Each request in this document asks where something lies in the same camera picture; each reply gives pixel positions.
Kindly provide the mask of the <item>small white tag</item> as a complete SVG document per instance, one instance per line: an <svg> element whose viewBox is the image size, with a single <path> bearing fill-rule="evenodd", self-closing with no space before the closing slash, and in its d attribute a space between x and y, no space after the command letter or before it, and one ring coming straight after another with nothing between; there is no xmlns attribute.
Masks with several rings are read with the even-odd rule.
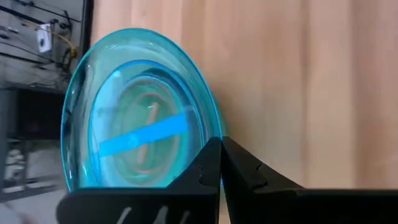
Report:
<svg viewBox="0 0 398 224"><path fill-rule="evenodd" d="M50 24L39 25L37 29L37 43L40 53L48 52L52 49L52 33Z"/></svg>

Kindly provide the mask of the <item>blue transparent plastic plate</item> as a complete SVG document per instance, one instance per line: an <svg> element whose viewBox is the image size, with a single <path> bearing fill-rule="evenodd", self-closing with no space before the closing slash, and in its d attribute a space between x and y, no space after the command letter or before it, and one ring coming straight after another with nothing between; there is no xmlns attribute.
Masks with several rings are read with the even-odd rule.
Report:
<svg viewBox="0 0 398 224"><path fill-rule="evenodd" d="M166 187L222 133L208 84L181 47L153 30L117 30L84 54L65 93L67 189Z"/></svg>

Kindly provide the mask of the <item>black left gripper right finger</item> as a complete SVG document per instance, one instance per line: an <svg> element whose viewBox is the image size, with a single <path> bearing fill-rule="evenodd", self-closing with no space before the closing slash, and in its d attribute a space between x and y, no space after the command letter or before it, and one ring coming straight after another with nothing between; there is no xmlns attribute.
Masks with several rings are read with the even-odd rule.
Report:
<svg viewBox="0 0 398 224"><path fill-rule="evenodd" d="M229 137L221 155L231 224L398 224L398 190L308 189Z"/></svg>

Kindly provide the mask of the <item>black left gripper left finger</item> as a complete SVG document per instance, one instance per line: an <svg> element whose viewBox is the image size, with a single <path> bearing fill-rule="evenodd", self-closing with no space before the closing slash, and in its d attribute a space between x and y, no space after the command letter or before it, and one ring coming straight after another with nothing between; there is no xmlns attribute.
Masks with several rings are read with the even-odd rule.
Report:
<svg viewBox="0 0 398 224"><path fill-rule="evenodd" d="M88 188L57 205L58 224L218 224L221 139L208 140L165 188Z"/></svg>

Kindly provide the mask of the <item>black metal table frame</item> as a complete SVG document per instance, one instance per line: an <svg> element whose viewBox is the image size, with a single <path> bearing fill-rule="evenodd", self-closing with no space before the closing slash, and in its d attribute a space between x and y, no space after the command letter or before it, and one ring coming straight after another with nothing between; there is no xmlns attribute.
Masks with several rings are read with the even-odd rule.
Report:
<svg viewBox="0 0 398 224"><path fill-rule="evenodd" d="M82 19L81 19L81 30L80 30L80 54L79 59L87 53L90 48L91 42L91 31L93 25L93 10L95 0L84 0Z"/></svg>

